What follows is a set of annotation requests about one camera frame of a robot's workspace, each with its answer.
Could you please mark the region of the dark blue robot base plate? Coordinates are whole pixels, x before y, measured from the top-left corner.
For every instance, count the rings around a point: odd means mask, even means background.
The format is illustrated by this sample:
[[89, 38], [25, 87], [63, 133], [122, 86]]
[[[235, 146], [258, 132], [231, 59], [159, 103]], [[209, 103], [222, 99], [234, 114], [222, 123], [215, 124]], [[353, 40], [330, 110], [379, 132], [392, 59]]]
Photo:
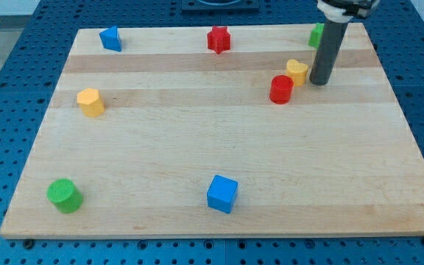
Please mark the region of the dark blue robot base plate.
[[200, 12], [258, 12], [259, 0], [181, 0], [182, 14]]

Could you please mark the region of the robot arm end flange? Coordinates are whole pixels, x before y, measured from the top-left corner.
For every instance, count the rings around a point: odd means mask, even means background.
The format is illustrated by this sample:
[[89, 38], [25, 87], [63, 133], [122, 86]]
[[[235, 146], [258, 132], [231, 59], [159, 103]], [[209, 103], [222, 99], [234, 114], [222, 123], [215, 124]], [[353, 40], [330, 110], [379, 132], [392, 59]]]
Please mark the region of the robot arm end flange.
[[317, 8], [335, 23], [348, 23], [352, 18], [370, 17], [381, 0], [317, 0]]

